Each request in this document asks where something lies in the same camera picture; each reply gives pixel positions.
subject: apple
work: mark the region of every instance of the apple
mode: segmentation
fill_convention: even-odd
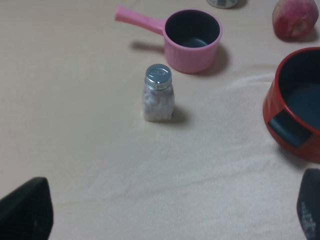
[[[301,38],[314,28],[319,17],[314,0],[279,0],[272,14],[275,34],[280,38]]]

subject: tablecloth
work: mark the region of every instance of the tablecloth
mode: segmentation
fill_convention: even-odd
[[[276,3],[1,0],[0,196],[47,177],[51,240],[304,239],[296,202],[317,165],[278,146],[262,103],[281,60],[319,45],[320,23],[284,42]],[[115,22],[119,5],[156,18],[200,9],[222,23],[214,67],[172,70],[171,123],[142,117],[145,71],[166,64],[164,40]]]

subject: black plastic object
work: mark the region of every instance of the black plastic object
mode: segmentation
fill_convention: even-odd
[[[0,240],[47,240],[53,217],[48,180],[35,177],[0,200]]]
[[[312,135],[308,129],[301,126],[285,110],[282,110],[272,118],[268,122],[268,125],[276,132],[276,134],[294,148],[299,148]]]
[[[168,37],[188,48],[200,48],[213,43],[220,34],[217,20],[211,15],[198,10],[179,11],[165,23]]]
[[[308,240],[320,240],[320,170],[309,168],[304,172],[296,210],[303,232]]]
[[[300,52],[283,65],[279,89],[288,107],[320,130],[320,50]]]

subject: black handle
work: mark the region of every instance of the black handle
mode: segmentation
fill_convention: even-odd
[[[268,125],[275,131],[284,141],[294,148],[299,148],[312,135],[312,133],[300,125],[291,115],[282,110],[274,118],[272,118]]]
[[[320,170],[308,168],[303,175],[296,211],[307,240],[320,240]]]
[[[54,212],[48,180],[35,177],[0,200],[1,240],[48,240]]]

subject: pink toy saucepan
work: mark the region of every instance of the pink toy saucepan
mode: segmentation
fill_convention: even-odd
[[[222,26],[216,17],[194,9],[178,11],[163,20],[120,6],[115,20],[164,36],[164,55],[168,64],[187,74],[201,72],[214,63],[222,36]]]

